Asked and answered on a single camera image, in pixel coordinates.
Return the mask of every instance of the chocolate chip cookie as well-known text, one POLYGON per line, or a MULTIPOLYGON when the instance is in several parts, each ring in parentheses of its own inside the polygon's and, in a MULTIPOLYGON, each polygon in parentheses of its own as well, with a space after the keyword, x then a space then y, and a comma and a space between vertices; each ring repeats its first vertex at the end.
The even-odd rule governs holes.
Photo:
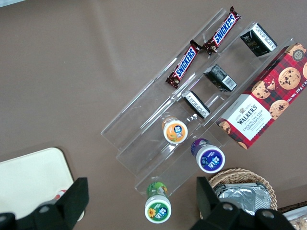
POLYGON ((262 80, 258 81, 254 85, 254 87, 251 89, 251 93, 259 99, 266 99, 271 94, 266 88, 264 81, 262 80))
POLYGON ((275 90, 275 85, 276 85, 275 82, 272 80, 272 82, 268 86, 268 90, 275 90))
POLYGON ((238 143, 242 148, 244 148, 244 149, 246 149, 246 150, 248 149, 247 146, 246 146, 246 144, 244 144, 244 143, 242 143, 242 142, 240 142, 240 141, 238 141, 237 143, 238 143))
POLYGON ((271 117, 276 120, 280 114, 282 114, 286 108, 288 108, 289 103, 285 100, 277 100, 270 107, 271 117))
POLYGON ((230 134, 231 127, 227 121, 223 121, 219 124, 219 127, 221 127, 227 134, 230 134))
POLYGON ((305 63, 304 68, 303 68, 303 75, 307 79, 307 62, 305 63))
POLYGON ((301 74, 296 68, 285 68, 278 77, 278 82, 285 90, 294 89, 301 81, 301 74))

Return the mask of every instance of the red plaid box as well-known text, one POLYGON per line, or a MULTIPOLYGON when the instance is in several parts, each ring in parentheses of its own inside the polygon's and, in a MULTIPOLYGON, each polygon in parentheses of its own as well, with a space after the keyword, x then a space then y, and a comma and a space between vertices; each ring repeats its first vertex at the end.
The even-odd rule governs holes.
POLYGON ((307 53, 285 47, 217 121, 248 149, 307 86, 307 53))

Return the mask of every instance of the white tray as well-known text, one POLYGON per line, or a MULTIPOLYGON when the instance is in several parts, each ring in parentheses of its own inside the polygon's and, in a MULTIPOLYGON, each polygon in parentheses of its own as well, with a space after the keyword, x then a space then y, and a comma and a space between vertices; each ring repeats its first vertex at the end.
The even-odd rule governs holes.
POLYGON ((23 218, 72 184, 63 152, 57 148, 0 162, 0 213, 23 218))

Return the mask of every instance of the walker's logo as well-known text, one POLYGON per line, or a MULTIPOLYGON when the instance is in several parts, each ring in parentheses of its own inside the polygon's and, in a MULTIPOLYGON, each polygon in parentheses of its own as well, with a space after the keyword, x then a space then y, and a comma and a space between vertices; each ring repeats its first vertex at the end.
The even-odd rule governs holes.
POLYGON ((239 112, 240 112, 241 114, 243 114, 243 113, 245 112, 245 109, 240 108, 239 112))
POLYGON ((253 114, 254 112, 256 112, 256 110, 257 110, 257 106, 256 106, 256 105, 251 106, 251 109, 248 110, 248 112, 245 113, 245 114, 243 115, 243 117, 237 121, 237 123, 239 123, 240 125, 244 124, 244 123, 248 120, 248 118, 249 118, 250 116, 252 116, 252 114, 253 114))

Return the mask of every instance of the acrylic tier shelf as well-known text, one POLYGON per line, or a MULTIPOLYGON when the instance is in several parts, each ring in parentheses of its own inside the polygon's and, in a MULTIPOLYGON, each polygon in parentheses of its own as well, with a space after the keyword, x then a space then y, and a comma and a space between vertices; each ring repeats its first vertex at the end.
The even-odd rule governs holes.
MULTIPOLYGON (((228 11, 219 10, 191 39, 203 44, 211 38, 227 14, 228 11)), ((204 51, 198 54, 178 89, 174 89, 165 80, 189 44, 183 47, 102 131, 101 134, 117 148, 117 160, 136 176, 135 188, 141 195, 146 196, 147 186, 155 181, 166 184, 171 195, 199 169, 190 152, 196 139, 208 139, 223 149, 231 139, 215 124, 216 120, 269 64, 276 52, 293 43, 292 39, 288 39, 270 54, 256 57, 239 37, 243 31, 240 21, 222 42, 218 53, 213 53, 210 58, 204 51), (215 64, 237 83, 233 92, 219 91, 204 76, 206 69, 215 64), (182 99, 185 90, 193 90, 209 107, 211 114, 206 119, 197 116, 182 99), (188 138, 181 144, 170 144, 163 135, 162 121, 169 115, 177 117, 188 127, 188 138)), ((227 160, 227 151, 224 150, 224 153, 227 160)))

